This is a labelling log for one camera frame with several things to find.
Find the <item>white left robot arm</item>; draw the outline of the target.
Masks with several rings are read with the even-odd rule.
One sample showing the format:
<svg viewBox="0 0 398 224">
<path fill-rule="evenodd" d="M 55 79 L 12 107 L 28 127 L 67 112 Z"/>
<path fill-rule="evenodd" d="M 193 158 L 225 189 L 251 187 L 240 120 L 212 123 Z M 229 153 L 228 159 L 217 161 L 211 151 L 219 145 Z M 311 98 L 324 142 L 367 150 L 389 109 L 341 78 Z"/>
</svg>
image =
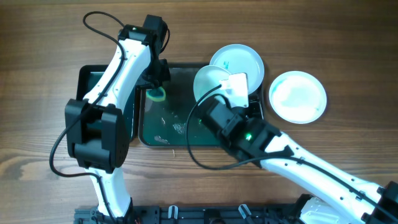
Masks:
<svg viewBox="0 0 398 224">
<path fill-rule="evenodd" d="M 169 66 L 159 55 L 170 31 L 159 16 L 143 26 L 123 25 L 114 39 L 116 51 L 94 87 L 65 107 L 68 154 L 92 179 L 98 206 L 96 223 L 140 223 L 127 192 L 123 170 L 134 130 L 134 101 L 139 90 L 158 89 L 170 80 Z"/>
</svg>

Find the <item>green yellow sponge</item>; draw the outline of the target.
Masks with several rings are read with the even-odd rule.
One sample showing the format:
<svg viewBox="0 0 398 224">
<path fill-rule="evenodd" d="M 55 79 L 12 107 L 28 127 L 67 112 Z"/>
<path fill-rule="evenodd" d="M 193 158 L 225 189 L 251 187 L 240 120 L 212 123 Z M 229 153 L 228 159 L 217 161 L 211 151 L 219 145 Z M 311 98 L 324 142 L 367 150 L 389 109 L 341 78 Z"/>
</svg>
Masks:
<svg viewBox="0 0 398 224">
<path fill-rule="evenodd" d="M 166 98 L 165 90 L 160 86 L 155 89 L 146 90 L 146 97 L 154 102 L 164 101 Z"/>
</svg>

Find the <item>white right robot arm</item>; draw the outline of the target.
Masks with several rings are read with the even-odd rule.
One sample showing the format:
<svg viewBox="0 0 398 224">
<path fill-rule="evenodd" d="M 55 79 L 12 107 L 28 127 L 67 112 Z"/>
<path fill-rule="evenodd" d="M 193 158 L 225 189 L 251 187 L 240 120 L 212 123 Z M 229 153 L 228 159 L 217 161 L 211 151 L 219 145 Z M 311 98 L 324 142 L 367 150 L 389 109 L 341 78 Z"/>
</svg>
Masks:
<svg viewBox="0 0 398 224">
<path fill-rule="evenodd" d="M 313 155 L 263 119 L 235 112 L 226 101 L 208 98 L 191 113 L 237 161 L 229 170 L 252 163 L 308 191 L 285 220 L 292 223 L 397 223 L 397 182 L 385 187 L 348 174 Z"/>
</svg>

